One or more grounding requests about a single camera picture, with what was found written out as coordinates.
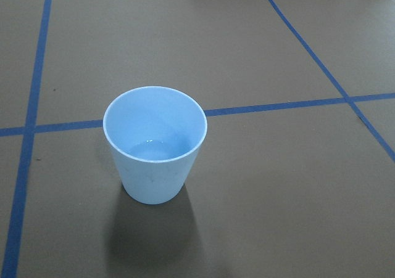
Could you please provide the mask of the light blue plastic cup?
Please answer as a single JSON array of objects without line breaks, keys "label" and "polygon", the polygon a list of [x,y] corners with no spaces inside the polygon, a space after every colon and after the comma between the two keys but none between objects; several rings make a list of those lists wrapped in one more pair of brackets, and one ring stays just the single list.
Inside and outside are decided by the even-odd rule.
[{"label": "light blue plastic cup", "polygon": [[102,127],[127,194],[157,205],[183,187],[206,138],[207,118],[185,93],[146,86],[115,98]]}]

